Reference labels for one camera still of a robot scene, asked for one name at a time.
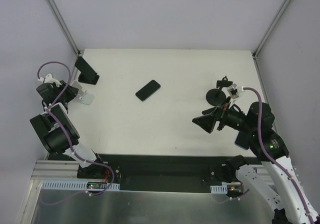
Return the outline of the white folding phone stand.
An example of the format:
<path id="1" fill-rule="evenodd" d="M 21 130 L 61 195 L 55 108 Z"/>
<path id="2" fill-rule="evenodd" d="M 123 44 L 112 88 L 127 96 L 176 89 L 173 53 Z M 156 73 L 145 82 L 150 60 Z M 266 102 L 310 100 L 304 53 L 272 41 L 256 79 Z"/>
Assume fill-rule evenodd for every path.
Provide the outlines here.
<path id="1" fill-rule="evenodd" d="M 71 86 L 78 89 L 76 97 L 74 98 L 74 100 L 77 103 L 81 103 L 88 106 L 92 104 L 95 96 L 89 93 L 86 89 L 84 89 L 77 80 L 74 80 Z"/>

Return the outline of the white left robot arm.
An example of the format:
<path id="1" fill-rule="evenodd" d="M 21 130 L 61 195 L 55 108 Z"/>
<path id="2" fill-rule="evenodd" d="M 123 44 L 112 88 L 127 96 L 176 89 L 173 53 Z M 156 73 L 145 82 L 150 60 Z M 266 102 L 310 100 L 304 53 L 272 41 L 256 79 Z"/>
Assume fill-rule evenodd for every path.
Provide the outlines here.
<path id="1" fill-rule="evenodd" d="M 78 176 L 96 179 L 108 173 L 97 153 L 80 142 L 80 135 L 68 117 L 68 104 L 73 100 L 90 105 L 94 96 L 77 82 L 51 80 L 36 88 L 44 112 L 29 121 L 44 148 L 50 154 L 68 156 L 79 164 Z"/>

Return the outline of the black smartphone with teal edge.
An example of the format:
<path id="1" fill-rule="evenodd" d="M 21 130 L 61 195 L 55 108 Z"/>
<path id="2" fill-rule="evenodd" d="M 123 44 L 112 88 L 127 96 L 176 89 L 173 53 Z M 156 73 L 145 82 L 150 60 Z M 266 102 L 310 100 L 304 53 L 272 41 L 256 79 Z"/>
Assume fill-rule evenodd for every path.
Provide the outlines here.
<path id="1" fill-rule="evenodd" d="M 146 101 L 155 92 L 161 88 L 161 85 L 154 79 L 149 81 L 145 86 L 135 93 L 135 96 L 142 102 Z"/>

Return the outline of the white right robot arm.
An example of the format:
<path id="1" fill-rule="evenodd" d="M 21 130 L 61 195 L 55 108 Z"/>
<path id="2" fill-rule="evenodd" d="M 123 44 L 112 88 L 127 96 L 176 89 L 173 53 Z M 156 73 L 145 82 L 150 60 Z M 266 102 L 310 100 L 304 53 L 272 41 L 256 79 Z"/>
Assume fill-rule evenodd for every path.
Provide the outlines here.
<path id="1" fill-rule="evenodd" d="M 319 213 L 302 190 L 283 139 L 272 129 L 275 116 L 267 103 L 252 103 L 247 113 L 226 100 L 204 110 L 192 122 L 207 133 L 225 127 L 238 131 L 235 145 L 250 150 L 270 175 L 275 189 L 268 186 L 242 155 L 228 159 L 214 174 L 222 182 L 240 181 L 263 201 L 273 214 L 273 224 L 318 224 Z"/>

